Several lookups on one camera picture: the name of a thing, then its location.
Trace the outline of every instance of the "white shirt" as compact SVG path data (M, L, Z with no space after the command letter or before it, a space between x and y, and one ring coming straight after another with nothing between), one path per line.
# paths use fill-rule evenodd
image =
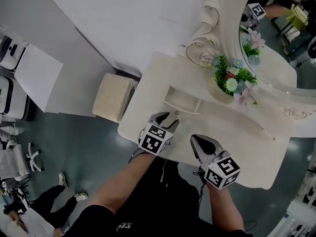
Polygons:
M20 215L28 234L16 225L9 216L0 216L0 230L7 237L51 237L54 235L54 227L32 208L28 208L25 214Z

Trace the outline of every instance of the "flower pot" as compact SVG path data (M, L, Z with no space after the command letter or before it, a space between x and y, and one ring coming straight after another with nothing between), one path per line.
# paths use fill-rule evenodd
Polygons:
M234 97L224 92L216 83L214 76L206 77L206 85L208 93L216 100L223 104L230 104L234 101Z

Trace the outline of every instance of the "shoe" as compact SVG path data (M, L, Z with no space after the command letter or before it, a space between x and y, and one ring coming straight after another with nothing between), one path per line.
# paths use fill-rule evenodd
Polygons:
M88 195L86 193L77 193L77 194L74 194L74 197L76 198L78 202L78 201L86 200L88 198Z
M62 172L59 173L59 185L64 186L65 190L68 189L65 175Z
M286 50L287 44L285 42L282 43L283 51L286 55L289 55L291 52Z

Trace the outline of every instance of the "green floor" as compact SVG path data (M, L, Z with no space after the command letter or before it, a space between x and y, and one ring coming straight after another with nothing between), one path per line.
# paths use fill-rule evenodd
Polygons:
M111 176L127 165L137 145L118 135L118 124L102 118L87 118L64 114L44 114L38 110L33 122L17 121L18 142L27 149L33 142L41 149L44 172L32 174L35 196L58 184L58 173L64 172L69 189L56 200L55 209L60 208L74 192L87 192L90 196ZM240 210L245 228L257 237L266 237L282 218L294 199L308 167L307 156L313 151L314 139L292 138L276 181L270 190L250 189L238 184L230 191ZM201 181L192 172L197 169L179 164L179 172L198 189ZM69 218L72 224L89 200L78 203ZM200 217L211 222L208 192L200 208Z

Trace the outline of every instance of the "black pants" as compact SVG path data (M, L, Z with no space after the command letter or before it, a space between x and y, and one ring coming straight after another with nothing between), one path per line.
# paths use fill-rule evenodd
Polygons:
M65 225L67 219L77 204L76 198L71 197L63 208L56 212L50 212L55 199L60 193L62 193L64 189L65 187L61 185L50 188L48 191L42 193L41 196L31 204L31 208L40 216L42 216L54 228L61 228Z

